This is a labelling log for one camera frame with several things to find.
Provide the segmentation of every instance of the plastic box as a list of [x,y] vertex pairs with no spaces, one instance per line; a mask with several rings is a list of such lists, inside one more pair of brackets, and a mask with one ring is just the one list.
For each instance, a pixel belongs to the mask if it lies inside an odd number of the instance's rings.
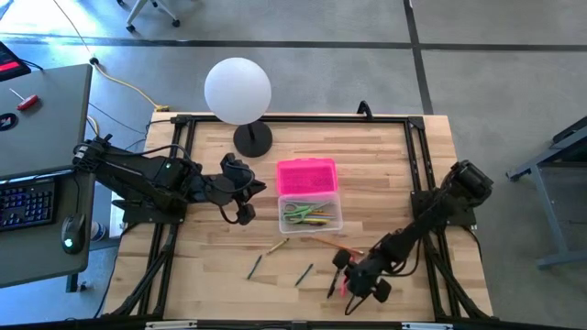
[[[277,163],[277,192],[280,195],[279,229],[283,234],[318,233],[342,229],[336,164],[332,159],[294,159]],[[292,224],[283,216],[287,204],[327,205],[324,213],[334,218],[325,225]]]

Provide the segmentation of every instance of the lamp base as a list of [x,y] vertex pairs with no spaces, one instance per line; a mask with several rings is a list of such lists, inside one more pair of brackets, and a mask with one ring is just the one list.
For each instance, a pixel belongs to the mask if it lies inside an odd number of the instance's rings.
[[256,121],[241,125],[233,137],[238,153],[245,157],[255,158],[263,156],[271,148],[273,133],[263,122]]

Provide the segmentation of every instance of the pink container lid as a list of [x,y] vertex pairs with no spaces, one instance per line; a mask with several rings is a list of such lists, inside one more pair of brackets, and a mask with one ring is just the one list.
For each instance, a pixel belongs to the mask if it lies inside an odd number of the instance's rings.
[[279,195],[327,193],[337,190],[337,166],[333,159],[294,159],[277,162]]

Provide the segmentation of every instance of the gray desk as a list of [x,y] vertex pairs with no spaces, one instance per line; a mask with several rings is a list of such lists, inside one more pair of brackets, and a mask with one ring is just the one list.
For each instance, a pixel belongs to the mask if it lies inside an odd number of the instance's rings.
[[[83,140],[92,67],[75,65],[0,82],[0,115],[17,115],[17,125],[0,131],[0,180],[72,167],[72,149]],[[36,94],[40,101],[20,112],[20,99]]]
[[[0,82],[0,114],[18,115],[17,126],[0,131],[0,179],[72,168],[72,149],[83,140],[91,76],[91,66],[77,65]],[[19,100],[8,88],[23,97],[37,94],[40,102],[18,112]],[[61,226],[67,215],[76,213],[78,199],[88,239],[82,252],[69,255],[61,247]],[[94,175],[55,177],[56,223],[0,233],[0,288],[85,270],[93,203]]]

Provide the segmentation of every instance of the pencil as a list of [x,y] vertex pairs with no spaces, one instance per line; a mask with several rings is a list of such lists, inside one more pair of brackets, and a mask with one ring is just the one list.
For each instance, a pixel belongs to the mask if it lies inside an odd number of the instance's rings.
[[281,248],[283,246],[283,244],[287,243],[287,241],[289,241],[289,238],[285,238],[283,241],[277,243],[274,247],[272,247],[269,252],[267,252],[267,255],[269,256],[271,253],[275,252],[276,249]]
[[331,246],[333,246],[333,247],[337,247],[337,248],[346,249],[346,250],[347,250],[348,252],[350,252],[350,253],[356,253],[356,254],[358,254],[358,255],[361,255],[361,256],[363,256],[363,255],[365,254],[365,252],[363,252],[363,251],[361,251],[361,250],[358,250],[358,249],[356,249],[356,248],[352,248],[352,247],[346,247],[346,246],[343,246],[342,244],[335,243],[335,242],[331,242],[331,241],[329,241],[329,240],[325,240],[324,238],[320,238],[320,237],[314,237],[314,236],[309,236],[309,238],[312,238],[312,239],[314,239],[314,240],[317,240],[318,242],[322,242],[322,243],[324,243],[324,244],[331,245]]
[[255,272],[255,270],[257,269],[257,266],[259,266],[260,263],[260,259],[263,258],[263,255],[260,255],[257,258],[257,261],[255,261],[255,266],[253,266],[253,269],[250,270],[249,276],[247,276],[247,280],[250,280],[250,277],[253,276],[253,273]]
[[295,283],[294,286],[297,286],[298,284],[300,284],[302,282],[302,280],[304,279],[305,275],[307,275],[310,270],[312,269],[312,267],[314,267],[314,264],[310,264],[310,266],[308,266],[308,269],[305,270],[304,274],[302,274],[302,277],[300,277],[300,279]]

